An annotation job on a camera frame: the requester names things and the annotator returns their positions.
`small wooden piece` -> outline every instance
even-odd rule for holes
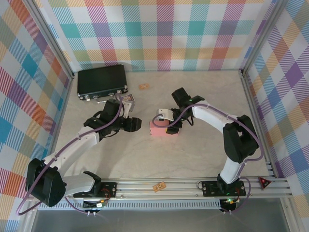
[[[149,88],[149,84],[141,84],[139,85],[139,89],[148,89]]]
[[[166,184],[165,184],[164,181],[162,181],[159,184],[154,185],[153,188],[154,188],[154,192],[158,192],[160,190],[165,189],[166,188]]]

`beige floor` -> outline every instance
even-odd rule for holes
[[[92,171],[102,178],[125,177],[212,177],[222,170],[226,154],[223,136],[212,126],[195,119],[194,126],[183,124],[172,138],[153,138],[149,121],[158,108],[176,108],[171,93],[184,87],[192,97],[200,95],[212,105],[237,116],[250,115],[237,71],[220,72],[129,72],[129,93],[136,99],[130,116],[142,119],[138,132],[120,131],[87,151],[66,175]],[[148,90],[138,85],[149,83]],[[74,81],[56,149],[76,135],[83,123],[103,104],[81,101]],[[264,159],[248,163],[242,175],[267,175]]]

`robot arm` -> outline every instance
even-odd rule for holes
[[[172,93],[172,97],[176,101],[179,109],[159,109],[158,113],[162,114],[159,119],[167,119],[171,122],[175,121],[184,109],[192,104],[204,104],[204,106],[193,106],[189,108],[175,125],[167,129],[167,133],[175,134],[182,127],[182,122],[191,118],[190,125],[193,125],[193,118],[201,119],[223,134],[225,153],[227,155],[227,160],[225,166],[218,175],[217,185],[222,192],[229,189],[229,185],[237,182],[239,180],[239,170],[244,162],[244,160],[254,154],[258,149],[258,144],[254,138],[241,126],[235,123],[233,120],[222,116],[220,113],[209,108],[209,103],[205,101],[200,96],[195,96],[191,98],[184,88],[180,88]],[[251,131],[255,133],[253,124],[250,118],[246,115],[237,117],[234,115],[229,115],[230,117],[237,119],[246,125]]]
[[[138,131],[141,128],[141,120],[139,118],[129,118],[128,112],[131,104],[123,102],[123,116],[119,116],[111,125],[91,132],[83,137],[81,134],[93,129],[101,128],[108,124],[119,110],[120,102],[115,99],[109,99],[103,111],[99,111],[89,118],[84,127],[77,133],[78,140],[68,146],[61,155],[49,166],[43,174],[32,195],[44,202],[49,207],[56,205],[64,196],[72,195],[78,192],[88,192],[95,196],[101,190],[101,178],[89,171],[80,175],[64,176],[70,166],[72,166],[80,156],[96,145],[99,141],[107,137],[113,131],[118,133],[119,130],[127,132]],[[28,191],[34,180],[42,169],[55,158],[57,152],[45,157],[43,160],[33,159],[28,165],[26,191]]]

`plaid wallpaper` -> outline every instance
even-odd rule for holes
[[[238,69],[267,8],[274,4],[271,0],[36,1],[77,71],[117,63],[128,71]]]
[[[309,231],[309,0],[290,0],[249,71],[280,176]]]
[[[51,148],[69,78],[22,0],[0,0],[0,231],[14,232],[26,169]]]

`black mounting plate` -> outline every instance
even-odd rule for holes
[[[73,194],[73,197],[79,198],[79,197],[87,197],[87,198],[106,198],[106,191],[103,191],[103,189],[107,189],[110,194],[111,198],[116,197],[117,192],[117,183],[116,182],[101,182],[100,191],[96,196],[90,195],[89,192],[78,192]]]
[[[222,193],[217,186],[217,181],[202,181],[202,190],[204,197],[237,197],[238,193],[235,188],[239,189],[239,196],[246,196],[246,189],[243,181],[237,181],[234,188],[230,188],[225,193]]]

